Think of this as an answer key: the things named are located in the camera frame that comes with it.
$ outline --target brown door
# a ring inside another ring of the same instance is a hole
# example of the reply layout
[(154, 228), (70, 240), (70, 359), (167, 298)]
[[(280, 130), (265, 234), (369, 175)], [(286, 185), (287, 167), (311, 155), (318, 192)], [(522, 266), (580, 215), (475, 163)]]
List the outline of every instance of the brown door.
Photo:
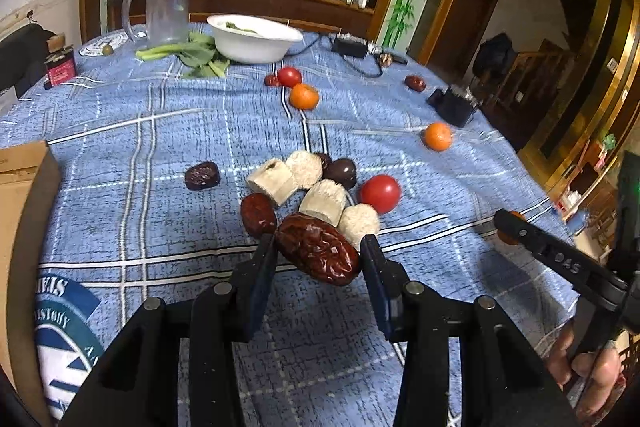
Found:
[(498, 0), (453, 0), (427, 64), (448, 83), (460, 83)]

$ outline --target wooden counter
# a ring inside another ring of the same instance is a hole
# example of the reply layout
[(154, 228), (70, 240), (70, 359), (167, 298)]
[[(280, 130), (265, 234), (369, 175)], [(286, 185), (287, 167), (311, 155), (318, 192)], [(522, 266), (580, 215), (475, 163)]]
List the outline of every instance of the wooden counter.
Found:
[[(122, 0), (109, 0), (110, 27), (121, 28)], [(349, 32), (366, 38), (373, 17), (371, 8), (360, 9), (339, 0), (189, 0), (190, 20), (203, 22), (210, 15), (241, 14), (269, 18), (295, 28), (320, 32)], [(131, 23), (145, 20), (145, 0), (133, 0)]]

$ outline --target red label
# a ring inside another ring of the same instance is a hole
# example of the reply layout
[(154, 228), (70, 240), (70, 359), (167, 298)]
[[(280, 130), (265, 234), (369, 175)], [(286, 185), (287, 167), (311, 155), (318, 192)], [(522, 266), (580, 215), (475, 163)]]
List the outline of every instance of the red label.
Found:
[(71, 80), (76, 76), (76, 68), (74, 67), (73, 60), (70, 58), (63, 64), (47, 70), (47, 76), (52, 86), (57, 86), (58, 84)]

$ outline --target golden door frame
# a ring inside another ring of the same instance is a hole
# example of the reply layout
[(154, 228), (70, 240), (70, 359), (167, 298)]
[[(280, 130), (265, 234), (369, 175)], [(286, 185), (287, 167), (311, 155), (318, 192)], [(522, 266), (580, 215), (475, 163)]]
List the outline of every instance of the golden door frame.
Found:
[[(586, 141), (609, 131), (619, 114), (638, 70), (639, 21), (640, 0), (596, 1), (572, 73), (518, 154), (545, 190), (554, 188), (552, 198)], [(615, 73), (607, 68), (612, 58)]]

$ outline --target small bottle with red label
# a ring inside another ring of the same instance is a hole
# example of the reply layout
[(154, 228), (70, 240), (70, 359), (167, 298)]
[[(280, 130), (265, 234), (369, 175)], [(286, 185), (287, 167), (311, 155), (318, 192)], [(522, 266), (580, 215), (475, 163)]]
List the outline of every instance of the small bottle with red label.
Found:
[(65, 48), (65, 35), (60, 33), (47, 40), (49, 56), (44, 65), (47, 67), (47, 78), (44, 88), (51, 89), (54, 86), (68, 82), (76, 76), (76, 59), (72, 46)]

